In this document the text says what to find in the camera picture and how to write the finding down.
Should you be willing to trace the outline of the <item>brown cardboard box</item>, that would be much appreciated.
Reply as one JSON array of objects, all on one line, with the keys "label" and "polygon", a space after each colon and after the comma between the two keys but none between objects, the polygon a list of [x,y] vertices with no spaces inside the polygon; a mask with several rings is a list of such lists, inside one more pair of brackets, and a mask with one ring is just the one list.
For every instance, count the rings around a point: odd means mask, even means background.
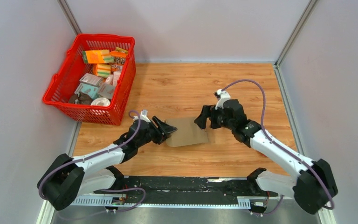
[{"label": "brown cardboard box", "polygon": [[177,128],[165,142],[169,147],[183,147],[208,143],[209,138],[205,129],[195,124],[195,117],[170,118],[165,122]]}]

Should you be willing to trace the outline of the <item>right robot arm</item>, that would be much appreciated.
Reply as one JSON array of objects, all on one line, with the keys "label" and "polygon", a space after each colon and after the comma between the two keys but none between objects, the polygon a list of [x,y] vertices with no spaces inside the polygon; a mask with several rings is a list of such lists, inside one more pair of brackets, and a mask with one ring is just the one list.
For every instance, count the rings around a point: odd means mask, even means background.
[{"label": "right robot arm", "polygon": [[338,188],[329,163],[308,158],[274,138],[261,124],[248,119],[237,99],[220,105],[204,105],[194,123],[205,129],[227,128],[235,139],[262,153],[283,168],[288,175],[272,173],[259,168],[249,175],[247,189],[252,195],[264,191],[293,198],[307,213],[316,214],[338,194]]}]

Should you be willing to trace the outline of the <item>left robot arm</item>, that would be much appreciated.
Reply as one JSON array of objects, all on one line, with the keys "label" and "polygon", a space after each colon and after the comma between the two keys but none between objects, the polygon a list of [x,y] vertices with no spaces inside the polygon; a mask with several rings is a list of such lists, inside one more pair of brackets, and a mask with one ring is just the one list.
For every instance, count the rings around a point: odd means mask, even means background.
[{"label": "left robot arm", "polygon": [[81,156],[57,156],[37,183],[39,196],[60,211],[81,195],[105,190],[117,194],[124,181],[114,166],[132,159],[140,147],[150,142],[162,144],[175,131],[177,127],[156,116],[148,119],[135,115],[128,131],[107,147]]}]

